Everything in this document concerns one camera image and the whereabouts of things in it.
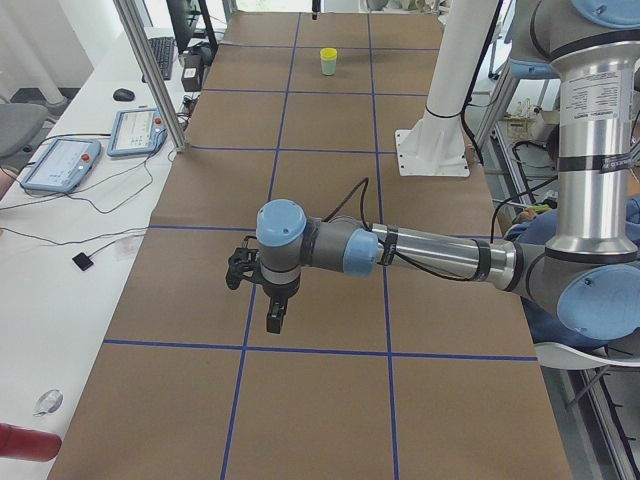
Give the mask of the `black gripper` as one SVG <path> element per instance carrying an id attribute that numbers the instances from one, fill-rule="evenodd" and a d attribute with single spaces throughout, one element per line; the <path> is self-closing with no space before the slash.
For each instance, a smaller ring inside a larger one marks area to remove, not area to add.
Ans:
<path id="1" fill-rule="evenodd" d="M 259 250 L 249 247 L 249 242 L 256 239 L 255 235 L 246 235 L 242 244 L 236 247 L 233 254 L 228 258 L 225 282 L 230 290 L 237 290 L 242 281 L 261 284 Z"/>

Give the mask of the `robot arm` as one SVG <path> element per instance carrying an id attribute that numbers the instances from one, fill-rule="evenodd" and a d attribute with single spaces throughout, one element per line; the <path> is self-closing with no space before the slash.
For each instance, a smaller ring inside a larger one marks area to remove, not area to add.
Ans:
<path id="1" fill-rule="evenodd" d="M 242 281 L 263 288 L 269 332 L 281 330 L 303 267 L 361 277 L 399 262 L 447 280 L 488 281 L 592 340 L 638 328 L 638 249 L 625 216 L 639 5 L 524 1 L 513 26 L 512 60 L 550 68 L 561 81 L 552 238 L 542 245 L 458 239 L 349 217 L 309 218 L 295 202 L 274 200 L 258 213 L 257 247 L 238 247 L 226 273 L 230 289 Z"/>

